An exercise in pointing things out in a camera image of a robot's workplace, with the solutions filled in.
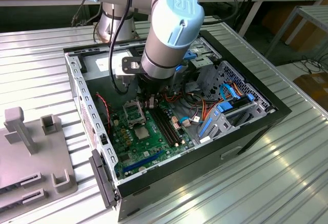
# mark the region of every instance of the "blue pcie slot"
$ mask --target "blue pcie slot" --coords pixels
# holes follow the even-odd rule
[[[206,122],[205,126],[203,127],[203,129],[201,130],[199,137],[202,137],[204,132],[206,131],[206,129],[209,127],[210,123],[212,122],[212,118],[209,118],[208,121]]]
[[[152,156],[149,156],[149,157],[147,157],[147,158],[145,158],[145,159],[143,159],[143,160],[141,160],[141,161],[138,161],[138,162],[136,162],[136,163],[134,163],[134,164],[132,164],[132,165],[129,165],[129,166],[123,168],[123,172],[131,171],[131,170],[133,170],[133,169],[135,169],[135,168],[139,168],[140,166],[142,166],[142,165],[144,165],[144,164],[146,164],[146,163],[148,163],[148,162],[150,162],[150,161],[153,161],[153,160],[158,159],[159,155],[160,155],[162,152],[163,152],[163,151],[159,151],[159,152],[157,152],[156,154],[154,154],[154,155],[152,155]]]

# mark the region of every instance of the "blue latch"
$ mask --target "blue latch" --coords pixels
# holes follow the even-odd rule
[[[229,86],[228,84],[224,83],[220,86],[220,94],[221,94],[221,96],[223,97],[224,100],[227,100],[226,96],[224,95],[224,91],[223,91],[224,87],[226,87],[228,89],[228,91],[231,93],[231,95],[233,97],[235,97],[236,99],[240,99],[240,97],[237,95],[235,90],[231,86]]]
[[[255,99],[255,97],[251,93],[247,94],[247,97],[251,102]]]
[[[196,57],[197,57],[197,55],[196,55],[195,53],[193,53],[191,50],[188,50],[188,51],[185,53],[183,59],[184,59],[184,60],[191,60],[191,59],[195,59]]]
[[[232,105],[229,102],[220,103],[216,107],[221,113],[223,113],[226,110],[232,109]]]

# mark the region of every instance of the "table leg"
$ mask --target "table leg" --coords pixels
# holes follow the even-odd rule
[[[322,1],[323,0],[317,0],[314,2],[313,5],[320,5]],[[307,20],[304,18],[301,20],[301,22],[297,25],[297,27],[294,29],[294,31],[291,33],[291,35],[286,40],[286,42],[285,42],[286,45],[289,45],[292,42],[292,40],[295,38],[295,36],[298,34],[298,32],[301,30],[301,28],[305,25],[306,22],[307,22]]]
[[[247,32],[248,27],[250,26],[250,24],[252,23],[252,20],[254,19],[258,9],[260,8],[261,4],[263,1],[256,1],[250,12],[248,13],[248,16],[246,17],[245,22],[243,23],[243,25],[241,26],[241,29],[239,30],[238,34],[243,37],[245,35],[245,33]]]
[[[266,58],[270,55],[270,53],[275,48],[275,46],[277,45],[277,43],[279,42],[279,40],[281,39],[281,37],[283,36],[285,31],[287,30],[287,28],[289,27],[289,25],[295,19],[296,15],[297,15],[297,10],[298,10],[298,7],[296,6],[293,9],[293,11],[291,12],[291,14],[288,16],[287,20],[283,23],[283,25],[281,26],[281,28],[279,29],[279,31],[277,32],[277,34],[275,35],[273,40],[271,41],[269,48],[264,55]]]

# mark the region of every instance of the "ram slot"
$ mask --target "ram slot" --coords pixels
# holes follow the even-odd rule
[[[179,143],[179,137],[172,128],[167,116],[163,113],[163,111],[161,109],[154,109],[150,110],[150,114],[154,118],[159,130],[165,137],[170,147],[173,147],[175,143]]]

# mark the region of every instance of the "chip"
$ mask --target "chip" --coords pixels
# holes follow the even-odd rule
[[[134,129],[134,132],[139,140],[149,137],[149,132],[148,132],[147,128],[145,128],[144,126]]]
[[[121,161],[126,161],[126,160],[129,160],[130,157],[129,157],[128,154],[124,154],[124,155],[120,156],[119,159],[120,159]]]

